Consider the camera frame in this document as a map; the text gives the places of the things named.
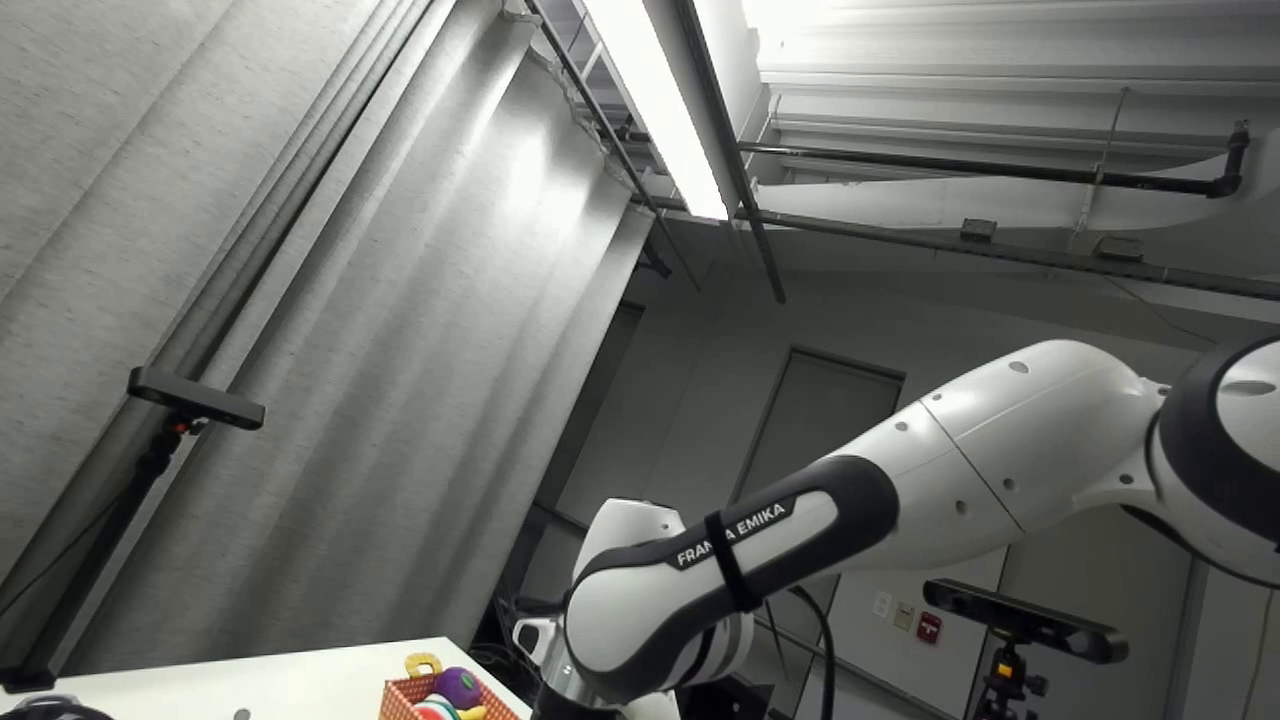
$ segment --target fluorescent light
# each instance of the fluorescent light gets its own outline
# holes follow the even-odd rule
[[[691,130],[677,72],[662,45],[654,41],[642,0],[582,0],[582,10],[615,79],[622,83],[635,118],[662,158],[686,217],[727,222],[711,162]]]

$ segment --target gray wall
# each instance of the gray wall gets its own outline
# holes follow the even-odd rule
[[[0,3],[0,577],[374,10]]]

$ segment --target metal pipe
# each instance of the metal pipe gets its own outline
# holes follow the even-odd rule
[[[806,148],[806,143],[739,143],[750,158],[798,158],[798,162],[837,162],[837,164],[889,164],[889,170],[941,170],[963,176],[1022,176],[1057,186],[1108,186],[1108,189],[1146,189],[1146,192],[1182,192],[1182,198],[1231,198],[1239,189],[1249,130],[1226,135],[1224,173],[1213,179],[1186,176],[1138,176],[1138,173],[1090,173],[1090,170],[1036,170],[1036,164],[991,164],[991,162],[954,162],[954,158],[895,158],[895,153],[846,153],[846,148]]]
[[[783,224],[783,229],[853,235],[853,239],[918,248],[918,253],[982,258],[982,259],[1002,259],[1002,264],[1033,264],[1033,270],[1059,270],[1059,273],[1088,273],[1088,278],[1120,278],[1120,281],[1138,281],[1138,283],[1170,283],[1170,287],[1249,297],[1249,300],[1280,300],[1280,283],[1245,281],[1245,278],[1186,273],[1186,270],[1168,270],[1168,264],[1108,264],[1108,259],[1072,258],[1072,253],[1002,248],[1002,243],[941,243],[941,239],[913,235],[913,231],[818,222],[818,217],[793,217],[793,213],[769,213],[769,208],[760,217],[769,224]]]
[[[582,105],[587,105],[587,111],[591,111],[591,120],[594,120],[594,130],[599,130],[599,135],[606,140],[606,153],[622,164],[622,173],[626,173],[626,179],[631,179],[631,189],[635,189],[640,206],[642,206],[642,208],[652,208],[652,224],[654,224],[654,231],[677,248],[670,229],[669,229],[669,224],[662,224],[662,217],[654,213],[654,206],[652,206],[652,198],[647,198],[647,189],[642,189],[642,179],[640,179],[640,173],[635,173],[631,158],[622,153],[622,140],[612,133],[612,124],[606,124],[602,110],[594,105],[594,97],[591,97],[587,79],[575,72],[571,57],[569,57],[569,48],[561,45],[561,37],[553,31],[553,26],[548,26],[545,10],[538,10],[534,0],[524,0],[524,10],[527,10],[527,13],[532,13],[532,21],[538,26],[538,31],[545,31],[545,41],[553,45],[553,53],[557,53],[557,61],[561,61],[562,77],[571,79],[571,88],[582,97]],[[647,243],[642,243],[642,258],[647,258],[647,264],[654,264],[654,273],[659,273],[659,278],[670,278],[670,264],[669,264],[662,258],[654,258]]]
[[[727,179],[733,179],[733,189],[737,189],[737,198],[742,206],[742,217],[750,224],[750,235],[754,235],[754,248],[760,248],[765,273],[769,273],[769,287],[783,305],[789,287],[779,281],[779,270],[777,270],[777,258],[772,258],[772,243],[769,243],[769,231],[765,231],[760,206],[754,206],[742,158],[737,148],[737,133],[733,133],[727,105],[723,105],[723,93],[718,93],[718,79],[715,79],[715,64],[711,64],[711,48],[707,48],[705,26],[697,21],[691,0],[670,0],[670,21],[677,21],[677,30],[681,30],[681,37],[686,45],[686,61],[691,61],[705,110],[707,110],[711,130],[715,130],[715,143],[718,143],[718,158],[727,164]]]

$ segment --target colorful object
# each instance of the colorful object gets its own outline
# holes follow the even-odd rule
[[[389,684],[380,720],[515,720],[515,712],[477,671],[413,652],[404,680]]]
[[[434,675],[442,665],[432,652],[404,656],[404,675]]]
[[[455,708],[442,696],[427,696],[413,703],[421,720],[459,720]]]
[[[466,667],[442,667],[434,675],[434,691],[452,703],[452,708],[477,708],[484,703],[478,680]]]

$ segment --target cable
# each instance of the cable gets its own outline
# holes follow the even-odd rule
[[[1271,608],[1274,608],[1274,598],[1267,598],[1267,603],[1265,603],[1265,633],[1260,633],[1254,656],[1253,656],[1253,675],[1249,675],[1249,691],[1245,691],[1245,715],[1253,708],[1254,680],[1265,675],[1267,636],[1271,636]]]
[[[812,602],[806,589],[793,589],[816,618],[818,633],[822,633],[822,720],[837,720],[837,636],[833,636],[833,626],[829,626],[829,613]]]

